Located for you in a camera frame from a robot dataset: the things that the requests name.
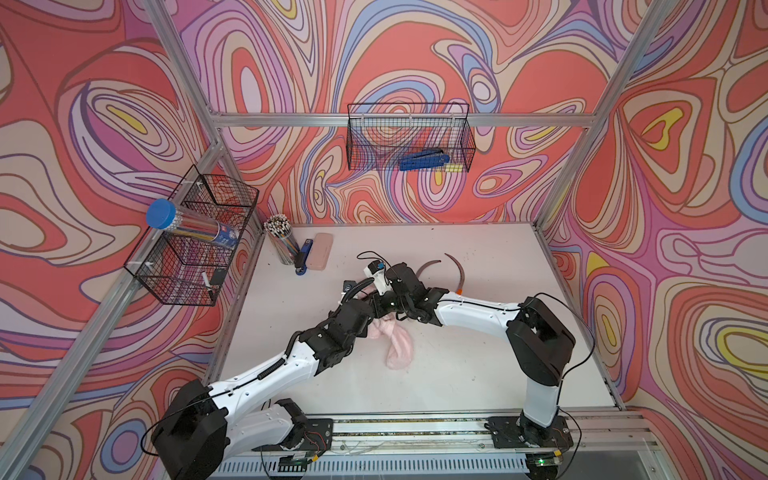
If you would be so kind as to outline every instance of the clear pencil tube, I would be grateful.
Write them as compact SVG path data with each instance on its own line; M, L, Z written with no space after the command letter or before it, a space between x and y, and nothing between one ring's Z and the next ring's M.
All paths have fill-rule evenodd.
M147 224L175 235L197 238L219 247L237 247L240 232L231 225L172 204L164 198L155 200L147 210Z
M293 228L285 215L273 215L264 222L264 230L277 250L277 256L283 265L293 265L299 254L299 244L293 237Z

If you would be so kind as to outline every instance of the blue cap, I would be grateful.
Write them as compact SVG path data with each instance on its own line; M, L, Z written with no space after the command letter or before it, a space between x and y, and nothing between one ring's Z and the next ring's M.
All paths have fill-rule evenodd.
M164 198L158 198L147 210L147 225L160 230L168 228L176 217L176 206Z

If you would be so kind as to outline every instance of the black mounting plate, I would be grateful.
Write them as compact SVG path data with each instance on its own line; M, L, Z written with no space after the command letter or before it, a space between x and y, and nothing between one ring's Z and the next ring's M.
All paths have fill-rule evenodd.
M522 440L520 440L520 428L518 427L519 417L488 417L488 424L491 428L491 437L493 438L493 447L495 449L529 449ZM568 424L565 423L565 417L556 416L549 430L551 435L549 439L541 445L545 449L569 449L574 446L573 437L568 430Z
M306 423L306 436L303 441L294 450L286 450L280 445L265 445L262 447L264 452L316 452L317 446L312 442L319 445L320 451L329 450L331 448L331 437L333 437L333 419L308 419Z

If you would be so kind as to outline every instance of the brown curved object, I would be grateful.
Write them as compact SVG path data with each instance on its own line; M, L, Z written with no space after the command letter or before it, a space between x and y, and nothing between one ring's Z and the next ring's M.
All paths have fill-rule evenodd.
M434 265L435 263L440 263L442 260L430 260L429 262L425 263L424 265L421 265L420 268L416 271L416 278L419 278L422 275L422 272L424 269L430 265Z
M453 263L458 267L458 286L456 287L456 294L462 294L462 288L464 287L464 267L458 262L458 260L451 254L446 253L446 257L453 260Z

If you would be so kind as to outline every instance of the colorful swirl pattern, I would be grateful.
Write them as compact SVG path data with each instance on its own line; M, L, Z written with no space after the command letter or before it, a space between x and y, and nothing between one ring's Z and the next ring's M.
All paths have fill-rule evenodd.
M591 112L647 8L165 6L214 110L286 113L451 100L477 112ZM619 391L684 478L768 470L767 38L764 2L678 2L547 225ZM262 190L261 214L382 223L532 220L579 134L480 127L472 169L454 174L349 172L345 133L223 135ZM114 282L146 206L206 146L141 0L0 5L0 439ZM248 233L215 308L137 295L29 478L159 478L138 439L206 369L252 247Z
M766 20L678 2L546 225L681 478L768 478Z
M175 2L166 6L175 12ZM0 441L207 140L142 2L0 5ZM215 308L141 290L26 477L146 478L139 438L202 376L253 238Z

